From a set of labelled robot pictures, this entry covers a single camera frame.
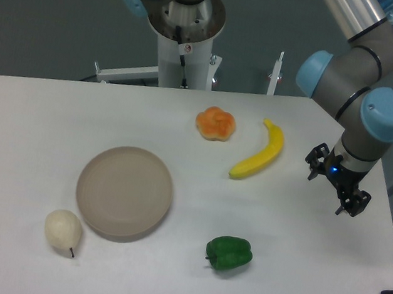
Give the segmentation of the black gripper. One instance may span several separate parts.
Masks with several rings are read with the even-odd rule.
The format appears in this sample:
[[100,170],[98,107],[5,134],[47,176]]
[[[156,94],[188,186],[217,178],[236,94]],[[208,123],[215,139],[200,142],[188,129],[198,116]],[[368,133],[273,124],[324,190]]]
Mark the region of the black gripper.
[[330,152],[324,143],[312,149],[305,157],[309,166],[308,180],[316,178],[319,174],[326,175],[330,183],[337,190],[340,206],[335,211],[340,215],[342,211],[355,217],[361,214],[371,201],[371,195],[358,189],[358,184],[365,177],[364,172],[354,172],[341,165],[343,157]]

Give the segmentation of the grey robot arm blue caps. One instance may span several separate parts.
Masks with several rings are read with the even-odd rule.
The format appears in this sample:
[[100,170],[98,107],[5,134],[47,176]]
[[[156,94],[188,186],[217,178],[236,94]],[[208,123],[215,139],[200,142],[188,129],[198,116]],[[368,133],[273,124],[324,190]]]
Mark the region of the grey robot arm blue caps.
[[[158,81],[166,88],[209,89],[212,41],[225,24],[220,0],[123,0],[157,34]],[[361,180],[393,144],[393,89],[377,83],[393,71],[393,23],[377,0],[324,0],[350,49],[312,54],[296,74],[298,87],[343,126],[333,148],[318,145],[305,158],[311,177],[334,186],[340,210],[365,210]]]

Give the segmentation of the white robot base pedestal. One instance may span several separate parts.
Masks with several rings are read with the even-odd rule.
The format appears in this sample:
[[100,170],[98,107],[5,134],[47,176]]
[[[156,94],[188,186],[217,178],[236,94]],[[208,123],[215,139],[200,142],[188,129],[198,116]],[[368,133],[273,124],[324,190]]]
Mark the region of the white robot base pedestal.
[[188,5],[172,1],[148,21],[157,35],[158,86],[210,90],[213,41],[226,23],[221,0]]

